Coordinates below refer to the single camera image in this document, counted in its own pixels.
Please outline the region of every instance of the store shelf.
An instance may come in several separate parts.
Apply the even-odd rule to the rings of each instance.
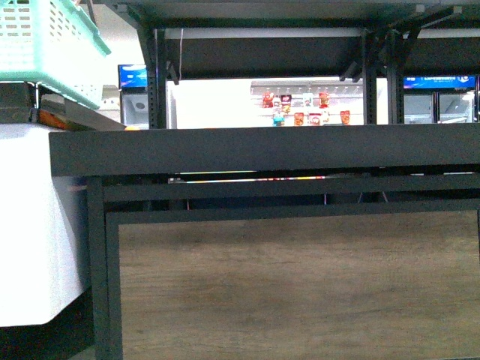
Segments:
[[[50,143],[54,176],[450,165],[476,171],[480,159],[480,148],[471,146],[480,143],[477,124],[95,131],[52,133]]]
[[[131,23],[136,20],[157,29],[184,29],[183,79],[339,75],[361,56],[362,29],[389,29],[401,22],[415,26],[412,19],[419,14],[457,5],[461,6],[461,13],[421,31],[406,61],[405,74],[478,72],[480,4],[475,1],[426,0],[418,4],[410,0],[275,3],[103,0],[103,3]],[[232,28],[248,31],[236,34]],[[313,29],[315,34],[299,31],[297,35],[282,35],[281,29],[285,28]],[[166,35],[169,60],[178,66],[178,33]]]

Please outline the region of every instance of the white wall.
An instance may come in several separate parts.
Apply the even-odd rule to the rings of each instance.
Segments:
[[[82,5],[82,7],[88,14],[86,5]],[[137,30],[128,25],[106,5],[94,5],[94,15],[100,36],[112,50],[112,53],[107,56],[108,65],[104,74],[105,85],[117,86],[119,83],[118,65],[145,63],[138,41]]]
[[[250,79],[182,80],[173,86],[177,128],[249,128],[259,124],[250,95]]]
[[[387,125],[389,123],[389,91],[387,79],[376,80],[376,123]]]

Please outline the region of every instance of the metal shelving unit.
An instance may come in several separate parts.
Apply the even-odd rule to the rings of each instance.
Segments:
[[[404,74],[480,73],[473,1],[100,2],[139,33],[151,130],[50,137],[52,175],[88,178],[97,360],[122,359],[120,224],[480,209],[478,125],[401,125]],[[369,125],[163,130],[166,81],[180,74],[179,29],[182,79],[362,78]],[[375,126],[377,77],[388,79],[390,126]],[[189,183],[318,175],[330,178]],[[346,191],[384,196],[324,203],[323,194]],[[212,198],[264,205],[182,206]]]

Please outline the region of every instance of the white counter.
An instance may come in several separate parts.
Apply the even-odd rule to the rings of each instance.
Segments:
[[[89,286],[86,190],[52,180],[51,131],[0,124],[0,327],[48,323]]]

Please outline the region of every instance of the refrigerator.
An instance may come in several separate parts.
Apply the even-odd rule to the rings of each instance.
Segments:
[[[406,77],[405,124],[476,121],[476,77]]]
[[[166,111],[167,128],[176,128],[176,100],[167,82]],[[147,70],[144,64],[121,64],[118,66],[120,89],[120,119],[126,126],[149,129],[149,94]]]

